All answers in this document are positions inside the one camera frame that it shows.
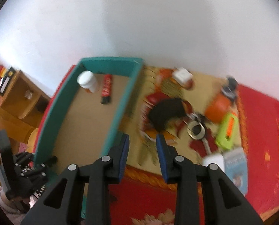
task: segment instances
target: wooden furniture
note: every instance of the wooden furniture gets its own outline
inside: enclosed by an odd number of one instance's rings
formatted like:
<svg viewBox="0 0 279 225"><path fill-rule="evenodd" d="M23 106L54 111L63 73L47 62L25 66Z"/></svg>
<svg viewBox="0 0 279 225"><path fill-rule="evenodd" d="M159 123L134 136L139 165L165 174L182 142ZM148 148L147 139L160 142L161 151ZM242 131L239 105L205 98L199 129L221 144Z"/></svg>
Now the wooden furniture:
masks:
<svg viewBox="0 0 279 225"><path fill-rule="evenodd" d="M32 92L27 99L25 93ZM27 143L31 133L40 124L50 98L32 83L20 70L16 71L4 96L0 97L0 130L5 129L17 153L20 143Z"/></svg>

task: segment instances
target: white object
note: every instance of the white object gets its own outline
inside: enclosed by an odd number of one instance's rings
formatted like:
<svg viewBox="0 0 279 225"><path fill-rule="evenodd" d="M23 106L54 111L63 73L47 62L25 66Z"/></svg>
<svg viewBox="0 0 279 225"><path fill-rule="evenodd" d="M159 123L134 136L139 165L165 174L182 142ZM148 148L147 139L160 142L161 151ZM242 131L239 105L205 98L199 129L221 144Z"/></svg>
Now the white object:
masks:
<svg viewBox="0 0 279 225"><path fill-rule="evenodd" d="M219 166L219 168L225 172L225 162L224 157L220 153L216 153L210 156L205 156L202 160L202 165L207 167L209 164L215 163Z"/></svg>
<svg viewBox="0 0 279 225"><path fill-rule="evenodd" d="M173 79L183 86L192 79L192 74L185 68L178 68L173 72Z"/></svg>
<svg viewBox="0 0 279 225"><path fill-rule="evenodd" d="M83 71L77 77L77 83L80 84L82 88L89 89L89 91L92 93L95 93L98 89L97 79L91 71Z"/></svg>

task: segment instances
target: orange braided trim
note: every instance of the orange braided trim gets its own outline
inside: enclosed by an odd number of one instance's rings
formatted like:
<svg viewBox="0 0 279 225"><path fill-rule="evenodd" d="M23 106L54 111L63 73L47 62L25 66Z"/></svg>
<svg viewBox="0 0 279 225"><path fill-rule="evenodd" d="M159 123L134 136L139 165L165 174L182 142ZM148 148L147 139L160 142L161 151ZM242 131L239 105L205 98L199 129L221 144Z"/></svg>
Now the orange braided trim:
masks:
<svg viewBox="0 0 279 225"><path fill-rule="evenodd" d="M146 172L128 165L125 167L125 177L131 178L135 181L140 181L153 187L160 187L162 189L172 190L175 192L177 191L177 184L166 184L162 176ZM198 183L198 194L199 196L202 195L202 187L200 183Z"/></svg>
<svg viewBox="0 0 279 225"><path fill-rule="evenodd" d="M247 136L247 127L246 127L246 117L245 117L245 110L240 98L240 92L237 91L237 100L236 100L236 106L238 110L238 116L239 116L239 126L240 126L240 137L241 137L241 145L245 152L245 154L248 156L249 146L248 146L248 136Z"/></svg>

